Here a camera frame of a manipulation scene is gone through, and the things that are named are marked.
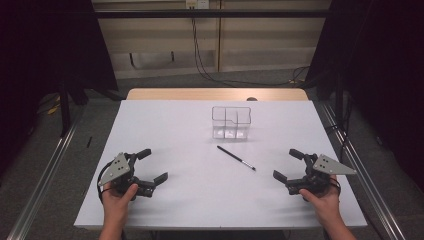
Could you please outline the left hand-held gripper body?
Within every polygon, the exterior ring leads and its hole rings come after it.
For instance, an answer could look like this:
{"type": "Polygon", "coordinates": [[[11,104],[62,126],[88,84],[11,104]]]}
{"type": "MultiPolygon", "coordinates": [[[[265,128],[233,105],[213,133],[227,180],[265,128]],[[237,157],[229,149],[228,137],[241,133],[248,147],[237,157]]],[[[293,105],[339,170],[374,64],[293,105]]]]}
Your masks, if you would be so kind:
{"type": "Polygon", "coordinates": [[[132,200],[137,196],[153,196],[156,189],[154,181],[142,181],[135,176],[135,154],[121,152],[100,171],[97,180],[99,199],[102,199],[101,187],[106,183],[111,183],[119,194],[124,194],[132,184],[136,184],[138,190],[132,200]]]}

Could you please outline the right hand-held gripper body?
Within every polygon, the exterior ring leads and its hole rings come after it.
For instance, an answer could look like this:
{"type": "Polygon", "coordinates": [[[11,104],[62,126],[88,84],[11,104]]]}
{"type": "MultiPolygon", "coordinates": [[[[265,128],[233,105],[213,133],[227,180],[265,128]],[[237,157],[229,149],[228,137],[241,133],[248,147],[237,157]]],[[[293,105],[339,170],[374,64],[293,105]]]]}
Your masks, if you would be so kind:
{"type": "Polygon", "coordinates": [[[306,164],[305,176],[301,179],[287,180],[286,188],[290,195],[298,195],[301,189],[313,194],[324,194],[332,184],[332,175],[355,175],[356,170],[324,154],[305,154],[301,160],[306,164]]]}

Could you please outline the black makeup brush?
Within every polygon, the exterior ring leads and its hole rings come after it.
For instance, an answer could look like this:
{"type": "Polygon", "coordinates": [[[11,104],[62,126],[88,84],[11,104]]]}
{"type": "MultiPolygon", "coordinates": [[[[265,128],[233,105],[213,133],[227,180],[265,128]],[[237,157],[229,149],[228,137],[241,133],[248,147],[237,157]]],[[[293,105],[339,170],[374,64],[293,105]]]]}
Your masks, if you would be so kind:
{"type": "Polygon", "coordinates": [[[240,162],[240,163],[244,164],[245,166],[247,166],[247,167],[248,167],[248,168],[250,168],[251,170],[256,171],[256,168],[255,168],[253,165],[251,165],[251,164],[249,164],[248,162],[246,162],[246,161],[242,160],[240,157],[236,156],[235,154],[231,153],[230,151],[228,151],[228,150],[224,149],[222,146],[219,146],[219,145],[218,145],[218,146],[217,146],[217,148],[218,148],[219,150],[221,150],[222,152],[224,152],[225,154],[229,155],[230,157],[234,158],[234,159],[235,159],[235,160],[237,160],[238,162],[240,162]]]}

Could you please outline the clear plastic organizer box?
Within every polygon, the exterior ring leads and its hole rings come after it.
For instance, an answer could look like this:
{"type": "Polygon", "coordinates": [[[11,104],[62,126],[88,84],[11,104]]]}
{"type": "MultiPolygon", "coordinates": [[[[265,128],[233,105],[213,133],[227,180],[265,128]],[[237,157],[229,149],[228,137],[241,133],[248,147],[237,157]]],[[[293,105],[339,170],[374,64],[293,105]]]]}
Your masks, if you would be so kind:
{"type": "Polygon", "coordinates": [[[252,123],[249,107],[212,108],[212,137],[214,139],[247,139],[252,123]]]}

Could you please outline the person's left hand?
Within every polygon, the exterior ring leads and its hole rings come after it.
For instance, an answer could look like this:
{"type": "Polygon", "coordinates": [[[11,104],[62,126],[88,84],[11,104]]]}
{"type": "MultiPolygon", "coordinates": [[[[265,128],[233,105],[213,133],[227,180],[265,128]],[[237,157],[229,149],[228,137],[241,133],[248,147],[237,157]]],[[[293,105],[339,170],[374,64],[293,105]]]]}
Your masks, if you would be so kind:
{"type": "Polygon", "coordinates": [[[132,184],[124,194],[119,194],[111,183],[106,183],[102,190],[104,218],[112,221],[125,221],[128,216],[128,205],[136,195],[138,186],[132,184]]]}

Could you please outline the person's right hand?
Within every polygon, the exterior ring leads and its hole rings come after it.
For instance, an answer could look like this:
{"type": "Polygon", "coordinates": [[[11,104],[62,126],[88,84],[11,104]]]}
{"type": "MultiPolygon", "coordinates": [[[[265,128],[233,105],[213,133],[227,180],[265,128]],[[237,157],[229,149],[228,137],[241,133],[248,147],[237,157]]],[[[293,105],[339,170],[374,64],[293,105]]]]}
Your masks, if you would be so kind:
{"type": "Polygon", "coordinates": [[[339,210],[339,192],[335,186],[330,186],[327,192],[320,197],[306,189],[301,189],[299,193],[304,199],[313,205],[317,219],[322,225],[335,223],[341,219],[339,210]]]}

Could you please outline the white table mat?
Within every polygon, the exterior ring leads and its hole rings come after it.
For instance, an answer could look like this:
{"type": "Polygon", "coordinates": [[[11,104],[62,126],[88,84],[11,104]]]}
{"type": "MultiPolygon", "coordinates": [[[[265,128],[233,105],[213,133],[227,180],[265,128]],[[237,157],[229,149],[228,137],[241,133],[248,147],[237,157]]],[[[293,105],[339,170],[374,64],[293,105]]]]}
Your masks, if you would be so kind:
{"type": "Polygon", "coordinates": [[[118,153],[146,148],[152,154],[135,164],[135,174],[166,182],[150,198],[132,202],[128,227],[143,230],[300,229],[317,226],[312,206],[289,195],[273,171],[288,178],[305,174],[304,162],[290,156],[335,152],[310,101],[254,101],[245,140],[214,139],[215,101],[126,100],[121,103],[99,164],[118,153]],[[217,148],[222,146],[256,168],[217,148]]]}

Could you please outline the wooden table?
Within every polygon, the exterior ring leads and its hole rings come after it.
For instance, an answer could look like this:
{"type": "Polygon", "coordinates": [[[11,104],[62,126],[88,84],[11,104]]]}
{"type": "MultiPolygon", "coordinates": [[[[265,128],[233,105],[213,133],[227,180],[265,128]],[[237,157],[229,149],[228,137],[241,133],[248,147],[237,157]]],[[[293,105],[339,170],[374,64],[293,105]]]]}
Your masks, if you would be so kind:
{"type": "Polygon", "coordinates": [[[308,101],[297,88],[134,88],[128,100],[308,101]]]}

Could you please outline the black curtain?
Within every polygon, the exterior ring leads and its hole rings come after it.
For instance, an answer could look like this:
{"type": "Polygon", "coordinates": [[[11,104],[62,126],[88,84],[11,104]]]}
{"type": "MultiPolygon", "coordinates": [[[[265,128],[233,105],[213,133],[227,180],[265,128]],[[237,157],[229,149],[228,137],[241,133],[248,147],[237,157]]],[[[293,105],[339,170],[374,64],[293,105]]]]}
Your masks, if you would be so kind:
{"type": "Polygon", "coordinates": [[[35,124],[41,99],[118,88],[92,0],[0,0],[0,176],[35,124]]]}
{"type": "Polygon", "coordinates": [[[331,0],[306,82],[341,82],[424,192],[424,0],[331,0]]]}

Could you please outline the aluminium floor rail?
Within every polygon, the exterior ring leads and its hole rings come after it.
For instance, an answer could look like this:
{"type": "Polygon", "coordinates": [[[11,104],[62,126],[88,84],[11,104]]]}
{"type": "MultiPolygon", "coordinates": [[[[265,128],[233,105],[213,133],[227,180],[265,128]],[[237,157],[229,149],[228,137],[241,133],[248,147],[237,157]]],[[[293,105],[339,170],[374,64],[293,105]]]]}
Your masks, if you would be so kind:
{"type": "Polygon", "coordinates": [[[348,180],[357,185],[355,193],[364,194],[364,197],[358,200],[359,207],[378,240],[407,240],[348,134],[336,123],[331,105],[328,102],[317,103],[316,109],[337,158],[357,171],[357,176],[349,177],[348,180]]]}
{"type": "Polygon", "coordinates": [[[59,138],[54,152],[49,158],[41,177],[37,181],[35,189],[32,191],[29,200],[25,204],[6,240],[25,240],[84,112],[85,107],[78,107],[75,110],[75,116],[69,128],[65,131],[64,135],[59,138]]]}

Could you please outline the black metal stand post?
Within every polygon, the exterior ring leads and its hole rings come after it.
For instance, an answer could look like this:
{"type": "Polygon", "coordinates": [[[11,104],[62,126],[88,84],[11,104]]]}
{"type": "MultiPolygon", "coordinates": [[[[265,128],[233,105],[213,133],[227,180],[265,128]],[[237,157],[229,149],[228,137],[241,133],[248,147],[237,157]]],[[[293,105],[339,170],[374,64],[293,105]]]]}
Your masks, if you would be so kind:
{"type": "Polygon", "coordinates": [[[342,118],[343,115],[343,76],[341,73],[337,75],[337,85],[335,91],[335,113],[337,118],[342,118]]]}
{"type": "Polygon", "coordinates": [[[64,81],[59,83],[59,97],[62,118],[62,132],[61,136],[64,137],[70,129],[71,117],[69,109],[68,92],[64,81]]]}

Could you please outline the black horizontal frame bar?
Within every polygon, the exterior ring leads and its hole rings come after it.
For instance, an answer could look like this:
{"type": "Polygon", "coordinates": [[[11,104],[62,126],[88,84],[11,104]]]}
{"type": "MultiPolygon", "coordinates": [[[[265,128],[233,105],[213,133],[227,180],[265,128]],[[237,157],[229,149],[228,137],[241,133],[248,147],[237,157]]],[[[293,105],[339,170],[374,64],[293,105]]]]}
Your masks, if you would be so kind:
{"type": "Polygon", "coordinates": [[[98,18],[326,18],[330,10],[101,10],[98,18]]]}

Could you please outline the white wall socket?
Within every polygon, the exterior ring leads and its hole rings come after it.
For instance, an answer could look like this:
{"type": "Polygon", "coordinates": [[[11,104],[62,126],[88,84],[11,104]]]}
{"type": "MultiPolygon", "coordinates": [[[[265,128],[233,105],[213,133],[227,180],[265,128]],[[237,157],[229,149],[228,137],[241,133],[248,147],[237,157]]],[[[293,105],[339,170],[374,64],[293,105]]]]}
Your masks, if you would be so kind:
{"type": "Polygon", "coordinates": [[[209,0],[185,0],[187,9],[208,9],[210,7],[209,0]]]}

